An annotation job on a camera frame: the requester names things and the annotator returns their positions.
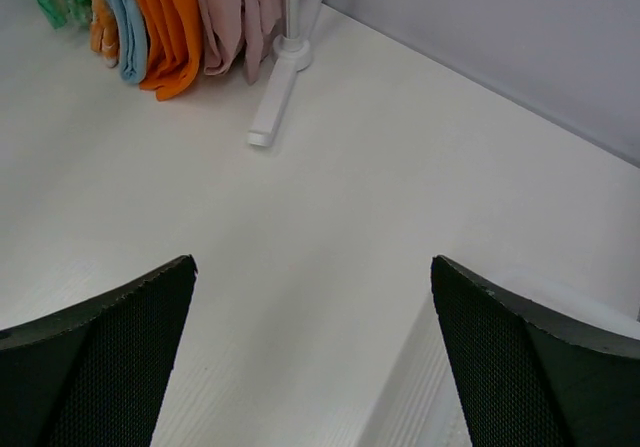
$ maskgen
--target white tabletop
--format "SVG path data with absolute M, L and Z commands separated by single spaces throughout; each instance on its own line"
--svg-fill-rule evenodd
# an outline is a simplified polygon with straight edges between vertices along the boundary
M 439 253 L 637 314 L 640 172 L 353 20 L 323 10 L 277 145 L 257 151 L 266 75 L 158 103 L 9 1 L 0 327 L 193 254 L 154 445 L 355 445 Z

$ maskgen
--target white plastic base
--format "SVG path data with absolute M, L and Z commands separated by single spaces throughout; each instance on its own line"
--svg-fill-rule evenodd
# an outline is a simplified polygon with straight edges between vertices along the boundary
M 273 144 L 296 76 L 313 60 L 309 37 L 318 19 L 321 5 L 322 0 L 300 0 L 300 48 L 290 50 L 291 42 L 282 36 L 274 41 L 276 63 L 249 131 L 248 141 L 251 145 L 270 147 Z

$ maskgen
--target light blue towel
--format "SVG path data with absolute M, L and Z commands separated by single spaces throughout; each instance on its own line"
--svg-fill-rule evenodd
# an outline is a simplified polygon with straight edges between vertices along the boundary
M 120 39 L 120 76 L 139 84 L 147 75 L 147 30 L 136 0 L 106 0 L 116 17 Z

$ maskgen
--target orange cloth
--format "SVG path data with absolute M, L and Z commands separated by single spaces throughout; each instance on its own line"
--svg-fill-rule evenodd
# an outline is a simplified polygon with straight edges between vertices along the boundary
M 115 67 L 118 65 L 120 50 L 116 18 L 106 0 L 91 0 L 91 10 L 91 50 L 101 54 L 108 67 Z
M 198 0 L 136 0 L 147 26 L 149 58 L 144 90 L 158 100 L 183 92 L 195 80 L 202 57 Z

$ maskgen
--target white pole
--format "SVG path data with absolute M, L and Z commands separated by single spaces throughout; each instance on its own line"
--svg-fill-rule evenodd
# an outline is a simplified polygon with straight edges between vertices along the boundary
M 300 0 L 284 0 L 284 39 L 282 47 L 289 52 L 302 48 L 300 38 Z
M 309 36 L 321 5 L 322 0 L 284 0 L 284 35 L 273 42 L 276 65 L 249 130 L 250 144 L 273 143 L 296 76 L 313 60 Z

